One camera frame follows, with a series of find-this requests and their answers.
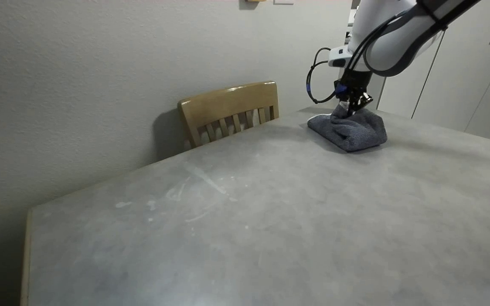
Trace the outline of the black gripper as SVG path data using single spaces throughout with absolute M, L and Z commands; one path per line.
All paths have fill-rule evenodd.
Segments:
M 367 93 L 367 85 L 370 81 L 370 71 L 353 71 L 345 69 L 343 75 L 334 81 L 334 97 L 345 102 L 345 117 L 353 115 L 360 109 L 365 109 L 374 98 Z

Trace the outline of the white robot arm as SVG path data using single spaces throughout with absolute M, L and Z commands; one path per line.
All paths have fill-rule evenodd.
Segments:
M 328 51 L 328 64 L 339 66 L 334 98 L 345 115 L 370 102 L 372 75 L 394 76 L 450 22 L 479 0 L 358 0 L 343 46 Z

